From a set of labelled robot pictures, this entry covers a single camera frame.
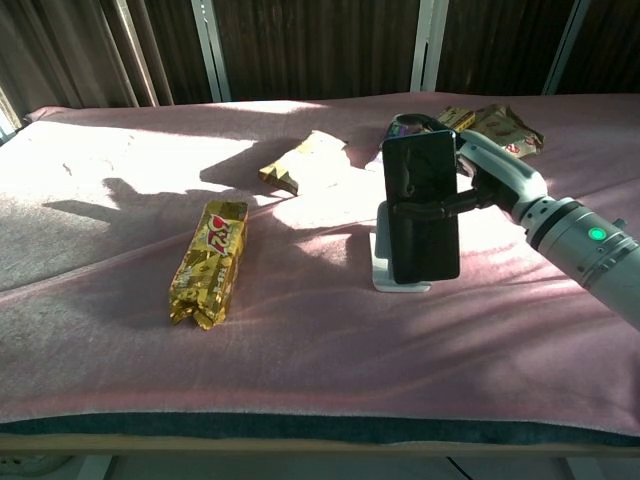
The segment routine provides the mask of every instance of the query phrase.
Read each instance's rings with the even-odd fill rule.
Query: white robotic arm
[[[475,206],[498,205],[526,229],[527,243],[640,330],[640,248],[624,232],[624,221],[610,223],[572,198],[551,198],[529,165],[477,132],[460,136],[461,162],[473,170],[475,190],[485,198]]]

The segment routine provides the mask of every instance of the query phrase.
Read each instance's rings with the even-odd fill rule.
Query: white phone stand
[[[431,282],[400,285],[393,279],[387,202],[382,202],[378,206],[376,230],[369,234],[369,243],[371,245],[371,273],[373,286],[376,290],[389,293],[424,293],[431,288]]]

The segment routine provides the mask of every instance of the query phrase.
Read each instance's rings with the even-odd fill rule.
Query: curtain
[[[419,0],[215,0],[234,100],[409,90]]]
[[[437,90],[539,95],[572,5],[573,0],[449,0]]]
[[[188,1],[0,0],[0,107],[210,102]]]
[[[640,1],[592,0],[558,93],[640,93]]]

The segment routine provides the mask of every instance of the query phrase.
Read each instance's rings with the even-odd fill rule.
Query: pink blanket
[[[640,435],[640,332],[495,208],[460,218],[462,275],[371,283],[394,114],[504,101],[546,136],[528,159],[640,237],[640,96],[399,94],[38,112],[0,149],[0,421],[87,412],[532,420]],[[292,198],[257,170],[311,129],[349,142],[339,185]],[[231,313],[169,325],[167,288],[204,203],[252,205]]]

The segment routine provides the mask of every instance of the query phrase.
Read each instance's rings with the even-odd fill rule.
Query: crumpled wrapper
[[[351,165],[345,146],[342,140],[313,130],[295,149],[261,168],[258,176],[294,195],[335,185]]]
[[[203,330],[222,323],[229,310],[247,238],[245,202],[209,202],[169,288],[174,325],[192,317]]]
[[[508,105],[489,105],[476,111],[476,121],[469,127],[490,138],[518,158],[538,154],[544,136],[526,126]]]

